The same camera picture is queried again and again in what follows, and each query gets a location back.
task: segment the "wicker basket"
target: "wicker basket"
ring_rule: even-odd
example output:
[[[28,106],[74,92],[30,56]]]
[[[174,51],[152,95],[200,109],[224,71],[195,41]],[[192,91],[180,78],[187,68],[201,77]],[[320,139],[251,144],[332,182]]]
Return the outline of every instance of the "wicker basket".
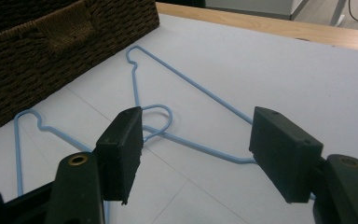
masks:
[[[0,126],[158,25],[154,0],[0,0]]]

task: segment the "white table surface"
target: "white table surface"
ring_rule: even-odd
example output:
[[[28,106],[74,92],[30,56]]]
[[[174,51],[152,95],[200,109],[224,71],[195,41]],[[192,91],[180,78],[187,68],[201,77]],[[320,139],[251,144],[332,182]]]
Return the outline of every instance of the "white table surface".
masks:
[[[160,15],[161,25],[140,45],[210,91],[253,116],[264,106],[283,113],[324,143],[323,156],[358,158],[358,51]],[[165,104],[169,129],[238,157],[251,126],[186,84],[139,50],[142,105]],[[95,142],[115,116],[134,106],[132,66],[125,50],[94,67],[34,107],[44,124],[84,144]],[[161,126],[159,111],[144,124]],[[54,179],[59,161],[77,150],[35,117],[21,118],[25,191]],[[16,197],[13,121],[0,128],[0,192]],[[129,204],[113,203],[111,223],[313,223],[312,203],[287,204],[253,164],[222,161],[165,139],[145,144]]]

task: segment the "brass screw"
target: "brass screw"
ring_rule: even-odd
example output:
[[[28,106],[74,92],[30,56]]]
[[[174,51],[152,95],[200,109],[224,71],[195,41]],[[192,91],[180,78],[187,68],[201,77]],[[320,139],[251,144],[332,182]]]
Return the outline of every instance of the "brass screw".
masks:
[[[340,157],[339,160],[346,166],[352,167],[352,168],[358,168],[358,161],[353,160],[348,157]]]
[[[85,163],[89,158],[86,155],[75,155],[73,156],[68,163],[72,166],[77,166]]]

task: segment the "light blue wire hanger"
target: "light blue wire hanger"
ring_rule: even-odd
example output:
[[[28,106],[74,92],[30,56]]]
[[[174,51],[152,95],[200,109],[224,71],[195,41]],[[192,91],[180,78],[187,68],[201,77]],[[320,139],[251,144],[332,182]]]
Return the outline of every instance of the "light blue wire hanger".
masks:
[[[224,106],[226,109],[228,109],[229,111],[231,111],[232,113],[234,113],[235,115],[237,115],[238,117],[240,117],[241,119],[245,120],[246,122],[248,122],[249,124],[252,125],[253,121],[248,116],[246,116],[245,114],[240,112],[240,110],[236,109],[234,106],[232,106],[229,103],[227,103],[226,101],[222,100],[220,97],[218,97],[217,95],[213,94],[212,92],[206,90],[200,84],[198,84],[197,82],[193,81],[191,78],[185,76],[184,74],[182,74],[178,70],[174,69],[169,64],[163,62],[161,59],[159,59],[158,57],[156,57],[155,55],[153,55],[152,53],[150,53],[146,49],[144,49],[144,48],[142,48],[140,46],[133,46],[133,47],[130,47],[130,48],[127,49],[126,57],[127,57],[127,62],[131,63],[133,65],[133,68],[131,70],[132,86],[133,86],[135,104],[137,106],[140,106],[141,103],[140,103],[140,100],[139,100],[138,84],[137,84],[137,80],[136,80],[136,69],[138,68],[138,63],[136,61],[132,60],[131,57],[130,57],[130,52],[133,49],[139,49],[141,52],[145,53],[147,56],[149,56],[150,58],[154,59],[156,62],[158,62],[161,65],[163,65],[164,67],[168,68],[170,71],[172,71],[177,76],[181,77],[183,80],[185,80],[186,82],[188,82],[189,84],[191,84],[192,86],[197,88],[199,91],[202,91],[203,93],[207,94],[212,99],[214,99],[217,103],[219,103],[220,105]],[[144,125],[143,126],[144,130],[148,131],[148,132],[151,132],[150,135],[145,137],[145,139],[144,139],[145,142],[148,139],[150,139],[151,137],[154,137],[156,135],[160,135],[160,136],[162,136],[164,138],[172,140],[173,142],[179,143],[179,144],[187,146],[187,147],[194,148],[194,149],[196,149],[198,151],[207,153],[207,154],[209,154],[211,156],[215,156],[215,157],[220,158],[222,160],[231,161],[231,162],[238,163],[238,164],[256,163],[254,158],[238,158],[238,157],[234,157],[234,156],[228,155],[227,153],[224,153],[224,152],[212,149],[210,147],[206,147],[206,146],[203,146],[203,145],[200,145],[200,144],[185,140],[184,138],[178,137],[178,136],[173,135],[171,133],[167,133],[166,130],[169,128],[169,126],[172,123],[172,111],[166,105],[150,105],[150,106],[147,106],[147,107],[143,107],[143,109],[150,109],[150,108],[155,108],[155,107],[164,108],[169,114],[169,120],[168,120],[167,124],[160,130],[155,129],[155,128],[150,127],[150,126],[147,126],[147,125]]]

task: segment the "wooden table edge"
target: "wooden table edge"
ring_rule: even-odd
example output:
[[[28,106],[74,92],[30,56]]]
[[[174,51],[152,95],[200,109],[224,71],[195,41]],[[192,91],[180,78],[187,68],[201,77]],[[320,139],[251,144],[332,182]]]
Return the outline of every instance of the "wooden table edge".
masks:
[[[197,21],[213,22],[271,35],[309,40],[347,49],[358,49],[358,30],[297,21],[243,15],[198,7],[157,3],[158,13]]]

